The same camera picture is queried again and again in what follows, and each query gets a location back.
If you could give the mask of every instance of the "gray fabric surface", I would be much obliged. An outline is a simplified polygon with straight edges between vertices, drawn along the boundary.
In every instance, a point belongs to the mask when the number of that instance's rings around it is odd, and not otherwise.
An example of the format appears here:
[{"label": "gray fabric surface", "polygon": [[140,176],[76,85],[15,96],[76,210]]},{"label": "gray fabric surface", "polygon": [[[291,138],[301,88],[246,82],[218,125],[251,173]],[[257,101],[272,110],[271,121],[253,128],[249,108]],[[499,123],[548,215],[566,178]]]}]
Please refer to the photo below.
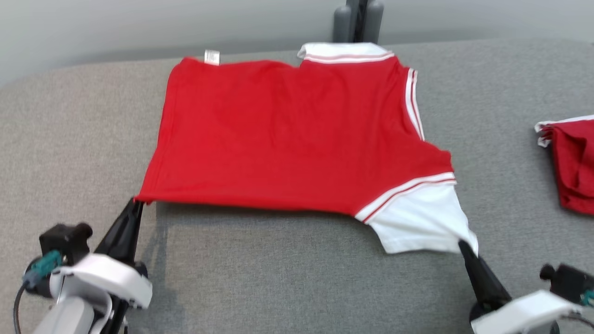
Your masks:
[{"label": "gray fabric surface", "polygon": [[[594,219],[561,209],[537,121],[594,112],[594,49],[562,40],[389,46],[419,70],[427,139],[453,154],[480,252],[516,297],[561,261],[594,273]],[[278,59],[295,51],[222,55]],[[178,59],[67,68],[0,89],[0,332],[20,275],[56,222],[100,237],[139,189]],[[325,213],[157,203],[138,257],[154,297],[131,333],[470,333],[461,256],[385,255],[371,228]],[[50,305],[25,296],[24,333]],[[562,323],[567,333],[587,333]]]}]

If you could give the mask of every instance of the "white stripe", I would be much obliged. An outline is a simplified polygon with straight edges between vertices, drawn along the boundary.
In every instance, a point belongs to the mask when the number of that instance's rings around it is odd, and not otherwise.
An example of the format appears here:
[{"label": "white stripe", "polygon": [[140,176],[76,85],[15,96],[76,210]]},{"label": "white stripe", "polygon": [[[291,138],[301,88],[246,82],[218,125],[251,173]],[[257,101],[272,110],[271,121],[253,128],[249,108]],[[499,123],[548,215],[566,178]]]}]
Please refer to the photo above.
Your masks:
[{"label": "white stripe", "polygon": [[[382,206],[384,204],[384,202],[386,202],[392,195],[401,193],[402,191],[407,190],[408,188],[414,187],[414,186],[419,185],[424,182],[439,182],[439,181],[443,181],[446,179],[452,179],[452,178],[454,178],[454,173],[447,172],[447,173],[442,173],[442,174],[438,174],[438,175],[433,175],[430,177],[422,177],[422,178],[412,179],[412,180],[408,181],[407,183],[399,185],[396,188],[392,188],[392,189],[386,191],[385,193],[383,193],[382,195],[380,195],[373,202],[371,202],[370,204],[367,204],[363,209],[361,209],[361,211],[359,211],[355,215],[355,218],[357,218],[360,221],[365,220],[365,218],[367,218],[373,211],[375,211],[380,206]],[[412,188],[409,191],[402,192],[402,194],[406,194],[410,191],[413,191],[414,189],[415,188]]]},{"label": "white stripe", "polygon": [[419,78],[419,71],[415,71],[415,81],[412,83],[412,104],[415,107],[416,120],[419,123],[419,129],[421,131],[421,139],[425,140],[425,133],[423,132],[423,123],[421,123],[421,112],[419,111],[419,105],[416,104],[416,80]]},{"label": "white stripe", "polygon": [[573,117],[573,118],[567,118],[567,119],[563,119],[561,121],[542,121],[542,122],[538,122],[536,123],[536,125],[534,126],[534,130],[539,133],[542,131],[543,128],[545,128],[547,125],[551,125],[551,124],[557,124],[557,123],[569,123],[569,122],[577,122],[577,121],[589,121],[591,119],[594,119],[594,115],[587,115],[587,116],[580,116],[580,117]]},{"label": "white stripe", "polygon": [[306,43],[301,46],[297,57],[306,56],[336,57],[342,55],[370,55],[378,56],[388,53],[388,50],[373,43]]},{"label": "white stripe", "polygon": [[415,127],[416,132],[419,134],[419,137],[422,138],[421,130],[419,129],[419,124],[416,121],[415,110],[412,108],[412,101],[410,100],[410,90],[413,86],[412,74],[415,70],[412,68],[409,69],[408,78],[406,79],[406,90],[405,90],[405,101],[406,101],[406,112],[409,114],[410,121],[412,125]]},{"label": "white stripe", "polygon": [[[551,124],[569,123],[569,122],[577,122],[577,121],[590,121],[593,119],[594,119],[594,115],[586,115],[586,116],[562,119],[560,121],[542,121],[542,122],[536,123],[536,125],[534,126],[534,131],[536,131],[536,133],[539,133],[539,132],[543,131],[544,128],[546,128],[547,126],[549,126]],[[549,146],[549,144],[551,144],[551,139],[548,138],[547,134],[545,134],[544,136],[540,136],[537,139],[536,144],[540,147],[547,147],[547,146]]]},{"label": "white stripe", "polygon": [[393,53],[388,53],[382,57],[350,58],[346,55],[346,56],[342,56],[340,58],[334,58],[334,59],[322,59],[322,58],[316,58],[315,56],[307,55],[303,59],[309,60],[312,62],[319,62],[322,64],[348,64],[348,63],[384,61],[384,60],[386,60],[388,58],[392,58],[392,57],[394,57]]}]

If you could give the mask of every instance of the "clothing label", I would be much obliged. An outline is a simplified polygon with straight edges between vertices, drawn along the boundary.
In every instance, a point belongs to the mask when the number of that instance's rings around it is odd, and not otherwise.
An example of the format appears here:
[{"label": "clothing label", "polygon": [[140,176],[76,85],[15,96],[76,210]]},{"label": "clothing label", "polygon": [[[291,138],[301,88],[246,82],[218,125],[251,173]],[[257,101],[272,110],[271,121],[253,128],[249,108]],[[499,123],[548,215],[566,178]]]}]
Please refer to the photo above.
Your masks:
[{"label": "clothing label", "polygon": [[218,65],[220,62],[220,52],[215,50],[205,50],[204,62],[210,65]]}]

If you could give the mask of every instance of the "red fabric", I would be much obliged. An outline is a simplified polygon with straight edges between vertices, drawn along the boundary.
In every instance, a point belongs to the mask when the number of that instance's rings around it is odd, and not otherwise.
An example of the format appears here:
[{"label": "red fabric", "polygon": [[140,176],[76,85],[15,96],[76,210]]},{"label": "red fabric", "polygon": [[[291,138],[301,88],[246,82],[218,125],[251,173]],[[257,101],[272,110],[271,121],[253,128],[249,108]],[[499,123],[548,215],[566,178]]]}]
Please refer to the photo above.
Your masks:
[{"label": "red fabric", "polygon": [[594,120],[551,124],[561,205],[594,215]]},{"label": "red fabric", "polygon": [[407,112],[396,57],[300,67],[184,59],[169,77],[137,200],[354,216],[387,190],[452,172]]}]

